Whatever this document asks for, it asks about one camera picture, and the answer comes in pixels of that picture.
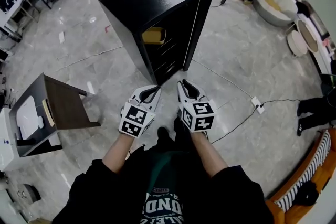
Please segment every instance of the black sleeve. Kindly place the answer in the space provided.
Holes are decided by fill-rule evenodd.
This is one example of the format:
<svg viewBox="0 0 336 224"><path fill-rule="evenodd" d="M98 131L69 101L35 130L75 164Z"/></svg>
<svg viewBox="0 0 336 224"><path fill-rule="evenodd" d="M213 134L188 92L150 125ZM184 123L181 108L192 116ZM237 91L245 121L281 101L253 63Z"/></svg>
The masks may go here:
<svg viewBox="0 0 336 224"><path fill-rule="evenodd" d="M119 176L100 159L92 161L87 172L76 177L69 192L69 200L54 218L53 224L111 220L113 211L118 210L119 180Z"/></svg>
<svg viewBox="0 0 336 224"><path fill-rule="evenodd" d="M242 167L223 169L210 181L208 199L209 223L274 223L258 183Z"/></svg>

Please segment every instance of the power strip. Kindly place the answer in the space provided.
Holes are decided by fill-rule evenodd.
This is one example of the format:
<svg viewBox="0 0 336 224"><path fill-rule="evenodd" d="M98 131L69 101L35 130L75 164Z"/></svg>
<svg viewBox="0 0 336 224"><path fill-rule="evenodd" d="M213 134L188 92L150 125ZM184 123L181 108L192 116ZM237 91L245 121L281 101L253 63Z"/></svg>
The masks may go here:
<svg viewBox="0 0 336 224"><path fill-rule="evenodd" d="M256 96L254 96L251 99L251 103L253 104L255 108L257 108L257 111L259 112L259 114L262 114L265 111L265 109L261 107L261 103Z"/></svg>

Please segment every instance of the black bag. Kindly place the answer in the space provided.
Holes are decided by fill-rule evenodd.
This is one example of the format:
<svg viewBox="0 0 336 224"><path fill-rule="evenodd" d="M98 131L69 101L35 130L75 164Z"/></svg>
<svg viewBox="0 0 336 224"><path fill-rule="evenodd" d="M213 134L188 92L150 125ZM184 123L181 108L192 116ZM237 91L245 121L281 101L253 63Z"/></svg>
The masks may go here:
<svg viewBox="0 0 336 224"><path fill-rule="evenodd" d="M312 206L315 204L318 197L319 192L316 190L316 184L312 181L307 181L299 188L293 204Z"/></svg>

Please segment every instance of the tiled floor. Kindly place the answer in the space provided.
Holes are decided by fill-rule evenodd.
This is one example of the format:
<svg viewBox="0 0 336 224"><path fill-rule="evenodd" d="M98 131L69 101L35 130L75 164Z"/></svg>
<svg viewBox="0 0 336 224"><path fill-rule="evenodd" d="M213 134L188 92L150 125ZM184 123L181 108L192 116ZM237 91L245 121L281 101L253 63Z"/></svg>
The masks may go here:
<svg viewBox="0 0 336 224"><path fill-rule="evenodd" d="M58 213L67 201L68 184L93 159L102 158L116 139L120 108L127 98L137 87L149 84L124 48L74 63L122 46L111 27L105 33L108 25L97 0L59 0L52 10L43 10L38 24L29 25L3 70L16 98L41 72L84 90L90 81L97 93L84 102L92 118L101 120L101 127L59 132L63 151L37 156L29 166L8 173L14 189L16 183L29 183L40 191L41 201L24 205L25 213L34 218L52 219ZM65 32L63 44L58 40L61 31ZM154 145L160 125L172 130L178 104L176 82L182 78L203 87L219 107L210 141L232 130L253 110L249 96L217 74L261 102L320 95L318 72L310 56L293 59L284 30L268 24L239 0L227 0L224 6L209 10L194 60L188 72L178 72L163 85L155 122L133 149L143 143L147 148ZM255 113L214 144L229 165L241 164L265 195L295 167L316 135L316 130L309 130L296 137L296 107L292 102L266 104L264 114Z"/></svg>

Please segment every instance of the forearm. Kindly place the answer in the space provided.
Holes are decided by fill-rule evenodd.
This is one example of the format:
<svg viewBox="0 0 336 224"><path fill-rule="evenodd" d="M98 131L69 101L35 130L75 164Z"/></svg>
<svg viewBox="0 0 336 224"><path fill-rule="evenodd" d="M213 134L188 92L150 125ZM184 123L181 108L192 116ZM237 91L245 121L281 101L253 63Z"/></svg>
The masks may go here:
<svg viewBox="0 0 336 224"><path fill-rule="evenodd" d="M129 135L119 135L102 160L108 169L116 174L121 170L133 141L134 138Z"/></svg>
<svg viewBox="0 0 336 224"><path fill-rule="evenodd" d="M213 177L228 165L203 133L192 133L192 141L201 158L205 171Z"/></svg>

